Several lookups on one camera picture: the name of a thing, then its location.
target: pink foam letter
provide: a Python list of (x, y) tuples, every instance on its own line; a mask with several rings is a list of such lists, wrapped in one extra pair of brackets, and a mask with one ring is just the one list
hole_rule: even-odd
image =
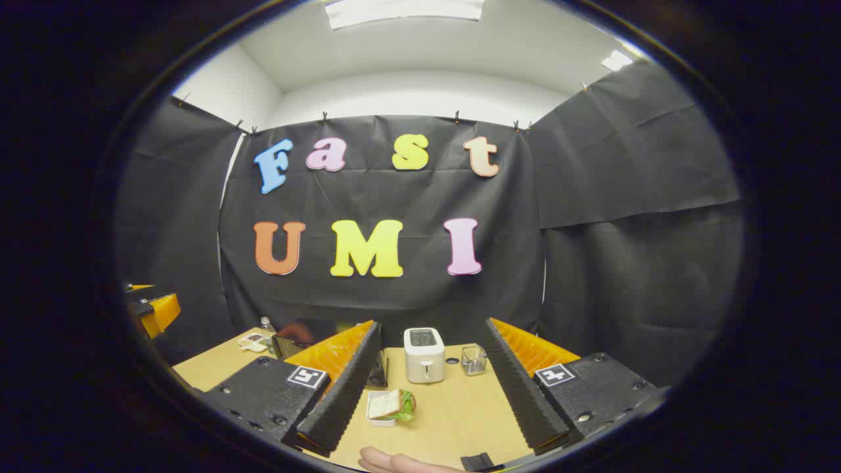
[(313, 145), (315, 151), (307, 156), (307, 167), (310, 169), (324, 169), (338, 171), (345, 167), (345, 150), (347, 143), (342, 138), (325, 138)]
[(473, 229), (478, 225), (475, 219), (465, 218), (444, 222), (444, 228), (450, 232), (452, 243), (452, 263), (447, 266), (449, 274), (476, 274), (482, 270), (482, 265), (476, 261), (473, 252)]

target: white ceiling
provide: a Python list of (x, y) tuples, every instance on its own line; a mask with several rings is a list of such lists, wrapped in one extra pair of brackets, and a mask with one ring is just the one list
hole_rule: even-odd
[(306, 3), (241, 41), (283, 92), (359, 74), (433, 69), (508, 77), (573, 95), (581, 82), (610, 72), (601, 61), (623, 50), (615, 38), (544, 0), (486, 0), (478, 22), (392, 19), (337, 31), (324, 5)]

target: toaster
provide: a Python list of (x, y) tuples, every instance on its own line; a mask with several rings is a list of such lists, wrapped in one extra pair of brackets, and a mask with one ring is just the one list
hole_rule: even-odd
[(407, 328), (403, 332), (406, 378), (411, 383), (437, 383), (444, 379), (444, 342), (431, 327)]

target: black cloth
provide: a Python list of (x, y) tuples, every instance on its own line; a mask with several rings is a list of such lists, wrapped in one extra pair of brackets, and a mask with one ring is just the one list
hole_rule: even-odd
[(225, 173), (240, 132), (167, 100), (126, 159), (114, 213), (119, 277), (177, 294), (181, 313), (155, 339), (171, 364), (235, 335), (222, 294), (216, 234)]
[[(429, 162), (421, 170), (397, 170), (394, 140), (422, 134)], [(482, 178), (470, 167), (463, 143), (487, 136), (497, 145), (491, 162), (499, 173)], [(314, 171), (305, 159), (316, 141), (339, 137), (347, 143), (345, 167)], [(283, 139), (288, 152), (286, 182), (261, 193), (254, 157)], [(385, 346), (402, 346), (407, 327), (436, 327), (446, 344), (471, 343), (482, 321), (496, 317), (533, 326), (540, 312), (543, 249), (537, 225), (532, 156), (522, 134), (510, 127), (415, 116), (368, 116), (289, 125), (247, 137), (231, 172), (220, 224), (223, 281), (235, 326), (253, 327), (260, 316), (283, 327), (296, 319), (383, 323)], [(482, 271), (451, 276), (450, 234), (445, 221), (470, 217), (476, 259)], [(369, 238), (377, 222), (403, 223), (399, 234), (400, 278), (334, 277), (333, 222), (353, 220)], [(259, 221), (281, 228), (274, 257), (286, 255), (283, 224), (306, 225), (298, 267), (271, 275), (257, 267)]]
[(743, 253), (742, 203), (545, 230), (538, 333), (675, 383), (722, 326)]
[(742, 203), (716, 131), (640, 60), (526, 134), (547, 251), (539, 333), (676, 382), (722, 324), (743, 254)]
[(541, 228), (739, 199), (718, 134), (660, 66), (636, 61), (531, 127)]

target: human hand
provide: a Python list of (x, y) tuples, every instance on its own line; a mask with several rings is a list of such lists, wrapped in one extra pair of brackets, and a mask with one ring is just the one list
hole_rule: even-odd
[(404, 454), (389, 455), (374, 447), (359, 450), (359, 466), (373, 473), (463, 473), (444, 465), (424, 463)]

